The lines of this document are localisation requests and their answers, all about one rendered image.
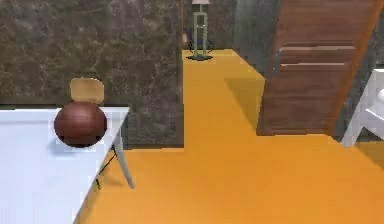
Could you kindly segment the white table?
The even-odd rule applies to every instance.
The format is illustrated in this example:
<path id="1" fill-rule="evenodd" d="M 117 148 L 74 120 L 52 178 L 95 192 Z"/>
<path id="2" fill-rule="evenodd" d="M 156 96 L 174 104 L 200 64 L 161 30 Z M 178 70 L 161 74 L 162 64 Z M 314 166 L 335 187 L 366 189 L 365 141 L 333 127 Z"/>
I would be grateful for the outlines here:
<path id="1" fill-rule="evenodd" d="M 134 185 L 123 153 L 127 107 L 105 107 L 107 131 L 75 149 L 56 136 L 56 109 L 0 110 L 0 224 L 74 224 L 111 148 Z"/>

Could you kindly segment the brown wooden room door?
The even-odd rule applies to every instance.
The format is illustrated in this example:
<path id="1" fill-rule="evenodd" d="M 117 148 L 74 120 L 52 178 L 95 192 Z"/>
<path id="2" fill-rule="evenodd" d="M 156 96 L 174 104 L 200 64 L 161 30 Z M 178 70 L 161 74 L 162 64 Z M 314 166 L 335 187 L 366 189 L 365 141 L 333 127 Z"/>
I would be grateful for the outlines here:
<path id="1" fill-rule="evenodd" d="M 280 1 L 259 135 L 331 132 L 383 7 L 384 0 Z"/>

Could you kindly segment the blue round object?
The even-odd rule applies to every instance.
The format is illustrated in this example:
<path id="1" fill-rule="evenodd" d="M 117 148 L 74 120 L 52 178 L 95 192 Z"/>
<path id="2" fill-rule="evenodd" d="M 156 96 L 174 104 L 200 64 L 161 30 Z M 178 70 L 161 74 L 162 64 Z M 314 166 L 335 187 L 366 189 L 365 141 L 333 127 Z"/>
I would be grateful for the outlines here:
<path id="1" fill-rule="evenodd" d="M 193 51 L 194 50 L 194 38 L 193 38 L 193 35 L 192 35 L 192 33 L 188 29 L 184 29 L 184 33 L 186 34 L 186 37 L 187 37 L 187 42 L 188 42 L 189 50 Z M 197 46 L 198 46 L 199 49 L 201 49 L 203 47 L 203 41 L 202 40 L 198 40 L 197 41 Z M 206 48 L 207 48 L 207 52 L 210 53 L 214 49 L 214 43 L 211 40 L 207 40 L 206 41 Z"/>

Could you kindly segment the tan wooden chair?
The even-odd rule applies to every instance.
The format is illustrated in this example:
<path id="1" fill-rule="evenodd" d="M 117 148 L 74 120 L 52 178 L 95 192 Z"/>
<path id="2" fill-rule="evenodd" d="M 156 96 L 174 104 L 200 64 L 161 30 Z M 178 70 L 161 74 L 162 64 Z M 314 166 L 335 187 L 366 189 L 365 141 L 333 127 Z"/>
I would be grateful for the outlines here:
<path id="1" fill-rule="evenodd" d="M 75 102 L 104 102 L 104 84 L 95 78 L 73 78 L 70 81 L 70 95 Z"/>

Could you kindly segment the green floor lamp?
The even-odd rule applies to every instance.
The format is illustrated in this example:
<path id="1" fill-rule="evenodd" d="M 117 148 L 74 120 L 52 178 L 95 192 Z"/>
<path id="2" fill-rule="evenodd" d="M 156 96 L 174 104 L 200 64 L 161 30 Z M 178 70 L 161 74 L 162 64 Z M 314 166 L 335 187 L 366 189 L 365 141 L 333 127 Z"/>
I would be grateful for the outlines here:
<path id="1" fill-rule="evenodd" d="M 193 32 L 189 37 L 189 49 L 192 53 L 188 59 L 195 61 L 207 61 L 212 59 L 209 55 L 210 44 L 208 40 L 208 13 L 207 7 L 210 0 L 192 0 Z"/>

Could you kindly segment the brown basketball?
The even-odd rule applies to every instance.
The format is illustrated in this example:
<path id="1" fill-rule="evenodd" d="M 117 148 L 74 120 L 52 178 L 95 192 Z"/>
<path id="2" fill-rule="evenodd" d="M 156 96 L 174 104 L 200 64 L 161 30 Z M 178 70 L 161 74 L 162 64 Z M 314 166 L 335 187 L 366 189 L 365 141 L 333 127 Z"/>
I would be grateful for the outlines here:
<path id="1" fill-rule="evenodd" d="M 72 102 L 57 113 L 54 130 L 56 136 L 68 146 L 90 147 L 105 135 L 107 118 L 96 104 Z"/>

